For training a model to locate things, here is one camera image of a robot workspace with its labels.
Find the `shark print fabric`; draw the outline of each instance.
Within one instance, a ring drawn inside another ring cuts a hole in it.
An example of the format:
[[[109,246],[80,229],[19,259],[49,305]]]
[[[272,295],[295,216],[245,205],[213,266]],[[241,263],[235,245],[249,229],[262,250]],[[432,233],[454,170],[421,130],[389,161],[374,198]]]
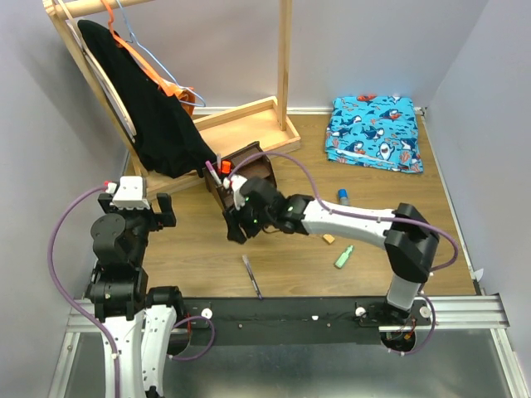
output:
[[[394,172],[424,171],[409,98],[360,95],[334,101],[326,128],[328,160]]]

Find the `wire hanger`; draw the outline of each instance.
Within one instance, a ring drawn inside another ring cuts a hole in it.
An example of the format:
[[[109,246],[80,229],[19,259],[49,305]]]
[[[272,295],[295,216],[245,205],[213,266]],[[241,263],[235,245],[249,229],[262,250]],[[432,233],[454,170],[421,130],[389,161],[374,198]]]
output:
[[[113,15],[113,11],[112,11],[112,8],[108,7],[109,4],[107,3],[106,0],[101,0],[105,7],[107,7],[107,11],[111,14],[111,18],[114,20],[114,15]],[[182,91],[187,91],[189,92],[190,94],[194,95],[195,97],[197,97],[201,103],[200,104],[197,104],[197,103],[191,103],[191,102],[187,102],[185,100],[181,100],[181,103],[182,104],[187,104],[187,105],[191,105],[191,106],[197,106],[197,107],[201,107],[201,108],[204,108],[205,106],[207,106],[207,103],[205,102],[205,99],[199,95],[198,93],[196,93],[195,91],[193,91],[193,89],[191,87],[187,87],[187,86],[182,86],[180,85],[178,82],[177,82],[177,79],[175,79],[175,77],[169,72],[168,69],[166,69],[166,67],[163,65],[162,62],[160,62],[157,57],[150,51],[148,50],[145,46],[143,46],[139,39],[136,37],[136,35],[134,34],[133,32],[133,28],[131,27],[131,24],[129,23],[129,19],[127,18],[127,14],[125,13],[125,9],[124,7],[122,6],[122,3],[120,2],[120,0],[115,0],[117,3],[118,3],[118,6],[120,8],[120,11],[122,12],[122,16],[124,17],[124,22],[125,22],[125,26],[127,27],[128,31],[129,31],[129,37],[130,37],[130,40],[129,41],[126,41],[128,43],[131,43],[131,44],[136,44],[138,47],[140,47],[142,50],[144,50],[150,57],[151,59],[153,59],[153,61],[155,61],[157,63],[158,66],[160,66],[164,72],[166,72],[166,74],[169,76],[169,78],[172,80],[172,82]],[[112,29],[112,26],[110,25],[110,30],[111,30],[111,33],[113,33],[113,36],[114,36],[114,29]]]
[[[109,26],[109,31],[111,36],[114,38],[114,40],[120,44],[123,48],[125,48],[129,54],[136,59],[136,61],[140,64],[142,67],[144,73],[151,78],[152,80],[156,81],[158,83],[158,86],[162,91],[164,91],[164,94],[166,94],[168,97],[171,97],[172,95],[175,95],[178,97],[179,101],[181,98],[185,96],[186,90],[180,89],[178,86],[171,84],[170,82],[164,80],[160,75],[153,69],[153,67],[124,39],[122,39],[120,36],[116,34],[116,31],[113,28],[113,22],[114,22],[114,13],[112,8],[110,7],[107,0],[100,0],[101,3],[105,6],[107,9],[107,13],[109,13],[109,21],[107,21],[107,25]],[[192,113],[193,110],[193,104],[187,102],[186,107],[189,108],[187,110],[188,114]]]

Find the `small wooden box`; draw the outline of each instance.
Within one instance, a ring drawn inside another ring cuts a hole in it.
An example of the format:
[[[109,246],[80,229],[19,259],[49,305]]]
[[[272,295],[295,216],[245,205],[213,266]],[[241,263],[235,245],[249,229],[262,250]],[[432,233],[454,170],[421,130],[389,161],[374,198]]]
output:
[[[260,148],[260,143],[258,141],[255,141],[254,143],[250,143],[246,147],[235,151],[234,153],[231,153],[228,156],[225,156],[224,158],[222,158],[222,160],[230,160],[232,162],[233,167],[236,167],[238,164],[243,162],[247,157],[249,157],[253,153],[259,152],[263,151]],[[219,207],[222,210],[225,210],[228,207],[232,206],[232,204],[234,203],[234,201],[232,200],[232,195],[228,194],[223,187],[216,186],[214,179],[206,168],[203,169],[203,173],[205,175],[205,183],[207,184],[207,190],[212,193]],[[271,161],[267,156],[262,156],[246,164],[245,166],[240,168],[237,173],[245,178],[264,178],[276,187],[276,180],[275,174],[273,173],[273,167],[271,166]]]

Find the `black shirt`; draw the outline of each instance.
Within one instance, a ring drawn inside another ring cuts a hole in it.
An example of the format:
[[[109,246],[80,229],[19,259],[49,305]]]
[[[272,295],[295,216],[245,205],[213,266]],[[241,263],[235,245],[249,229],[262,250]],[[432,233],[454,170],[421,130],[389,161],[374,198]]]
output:
[[[170,177],[194,169],[202,177],[205,162],[215,162],[216,155],[178,98],[166,96],[129,52],[118,47],[109,29],[86,20],[77,25],[129,112],[137,133],[134,147],[142,164]]]

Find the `white wall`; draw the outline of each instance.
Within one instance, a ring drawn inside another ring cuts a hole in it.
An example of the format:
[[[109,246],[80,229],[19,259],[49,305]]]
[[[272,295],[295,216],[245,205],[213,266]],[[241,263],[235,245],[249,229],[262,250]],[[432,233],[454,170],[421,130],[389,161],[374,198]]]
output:
[[[427,113],[481,284],[500,292],[531,382],[531,2],[490,0]]]
[[[372,92],[427,105],[486,3],[295,0],[289,106]],[[277,0],[157,0],[127,13],[140,42],[208,106],[276,93]]]
[[[41,2],[0,15],[0,396],[47,396],[69,306],[46,267],[48,236],[74,198],[116,178],[125,150]],[[95,198],[59,235],[58,274],[80,294],[94,261]]]

